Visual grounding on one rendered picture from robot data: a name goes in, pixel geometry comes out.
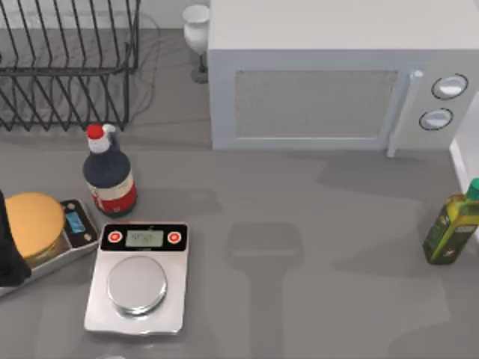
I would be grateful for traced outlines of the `dark bottle with red cap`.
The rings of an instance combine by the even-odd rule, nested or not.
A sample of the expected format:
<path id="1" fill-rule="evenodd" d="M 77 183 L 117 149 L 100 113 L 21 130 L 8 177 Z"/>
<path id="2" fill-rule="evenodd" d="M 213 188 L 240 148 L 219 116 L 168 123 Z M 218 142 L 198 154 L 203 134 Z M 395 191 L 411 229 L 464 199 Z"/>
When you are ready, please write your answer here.
<path id="1" fill-rule="evenodd" d="M 119 145 L 116 128 L 98 123 L 87 126 L 88 150 L 82 173 L 95 207 L 110 218 L 130 213 L 138 198 L 128 156 Z"/>

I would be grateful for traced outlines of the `pale microwave oven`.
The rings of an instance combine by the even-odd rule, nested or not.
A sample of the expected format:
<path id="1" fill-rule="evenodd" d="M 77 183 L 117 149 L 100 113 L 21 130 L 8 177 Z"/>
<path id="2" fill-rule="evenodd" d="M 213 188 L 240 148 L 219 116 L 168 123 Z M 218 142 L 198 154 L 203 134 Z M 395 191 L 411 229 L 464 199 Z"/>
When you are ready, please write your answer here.
<path id="1" fill-rule="evenodd" d="M 414 70 L 424 77 L 397 151 L 446 150 L 479 91 L 479 3 L 211 0 L 207 60 L 217 150 L 386 151 Z M 454 74 L 466 91 L 435 98 Z M 452 122 L 422 129 L 439 108 Z"/>

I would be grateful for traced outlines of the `silver kitchen scale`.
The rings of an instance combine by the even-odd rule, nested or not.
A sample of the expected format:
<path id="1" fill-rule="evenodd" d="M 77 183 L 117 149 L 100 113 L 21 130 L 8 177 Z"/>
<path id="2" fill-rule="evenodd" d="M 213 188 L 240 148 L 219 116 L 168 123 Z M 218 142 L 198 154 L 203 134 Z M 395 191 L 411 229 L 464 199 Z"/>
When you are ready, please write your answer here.
<path id="1" fill-rule="evenodd" d="M 185 222 L 105 224 L 85 330 L 127 336 L 178 334 L 183 328 L 188 255 Z"/>

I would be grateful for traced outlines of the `white goblet cup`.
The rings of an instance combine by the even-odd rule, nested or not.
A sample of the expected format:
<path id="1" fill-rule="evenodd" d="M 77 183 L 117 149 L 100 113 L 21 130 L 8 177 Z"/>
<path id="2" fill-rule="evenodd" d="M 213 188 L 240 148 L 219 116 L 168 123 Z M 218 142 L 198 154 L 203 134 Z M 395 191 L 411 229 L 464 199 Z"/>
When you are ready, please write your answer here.
<path id="1" fill-rule="evenodd" d="M 192 80 L 198 84 L 206 84 L 210 9 L 204 4 L 193 4 L 183 10 L 182 18 L 186 44 L 198 55 L 199 60 L 198 66 L 192 70 Z"/>

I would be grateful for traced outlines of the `microwave knob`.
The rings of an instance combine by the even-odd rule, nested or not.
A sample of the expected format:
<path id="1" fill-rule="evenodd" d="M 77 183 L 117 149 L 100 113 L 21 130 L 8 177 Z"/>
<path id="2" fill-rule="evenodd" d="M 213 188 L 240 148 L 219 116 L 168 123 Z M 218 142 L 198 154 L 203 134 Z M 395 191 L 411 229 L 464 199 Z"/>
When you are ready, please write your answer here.
<path id="1" fill-rule="evenodd" d="M 418 123 L 426 131 L 438 131 L 447 127 L 454 119 L 454 114 L 447 108 L 439 108 L 422 114 Z"/>
<path id="2" fill-rule="evenodd" d="M 454 99 L 466 91 L 469 80 L 462 74 L 454 74 L 437 79 L 432 88 L 432 95 L 440 100 Z"/>

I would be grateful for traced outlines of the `scale with yellow round plate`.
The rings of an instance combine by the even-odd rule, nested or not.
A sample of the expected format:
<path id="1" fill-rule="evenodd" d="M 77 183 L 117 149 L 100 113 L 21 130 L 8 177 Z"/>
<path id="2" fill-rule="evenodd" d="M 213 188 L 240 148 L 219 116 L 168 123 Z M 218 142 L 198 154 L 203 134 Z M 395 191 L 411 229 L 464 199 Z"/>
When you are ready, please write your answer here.
<path id="1" fill-rule="evenodd" d="M 0 298 L 97 249 L 97 227 L 78 199 L 58 201 L 27 191 L 7 198 L 5 209 L 13 242 L 31 276 L 19 285 L 0 286 Z"/>

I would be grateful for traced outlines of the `green oil bottle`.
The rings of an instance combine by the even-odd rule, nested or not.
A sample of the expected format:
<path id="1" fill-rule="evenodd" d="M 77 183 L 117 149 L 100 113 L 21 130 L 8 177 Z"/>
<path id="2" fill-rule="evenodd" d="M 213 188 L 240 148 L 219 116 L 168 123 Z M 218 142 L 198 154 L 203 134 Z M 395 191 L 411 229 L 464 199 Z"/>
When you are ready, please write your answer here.
<path id="1" fill-rule="evenodd" d="M 431 226 L 423 249 L 429 264 L 454 263 L 479 228 L 479 177 L 474 178 L 465 194 L 449 196 Z"/>

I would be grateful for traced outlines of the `white box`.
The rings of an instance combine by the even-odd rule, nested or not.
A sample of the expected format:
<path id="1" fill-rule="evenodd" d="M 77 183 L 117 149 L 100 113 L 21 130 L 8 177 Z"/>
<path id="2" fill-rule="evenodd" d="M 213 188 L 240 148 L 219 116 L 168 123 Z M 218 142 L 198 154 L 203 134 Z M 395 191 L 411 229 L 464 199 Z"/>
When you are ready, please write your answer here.
<path id="1" fill-rule="evenodd" d="M 457 180 L 463 192 L 479 178 L 479 93 L 476 94 L 450 146 Z"/>

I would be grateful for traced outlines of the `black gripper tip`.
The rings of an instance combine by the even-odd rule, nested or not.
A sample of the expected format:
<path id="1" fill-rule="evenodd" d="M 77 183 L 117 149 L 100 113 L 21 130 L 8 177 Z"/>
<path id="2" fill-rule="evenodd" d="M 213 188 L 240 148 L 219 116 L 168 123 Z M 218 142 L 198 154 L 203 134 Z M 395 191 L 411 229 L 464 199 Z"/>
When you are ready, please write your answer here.
<path id="1" fill-rule="evenodd" d="M 0 287 L 21 286 L 31 277 L 31 269 L 16 248 L 0 190 Z"/>

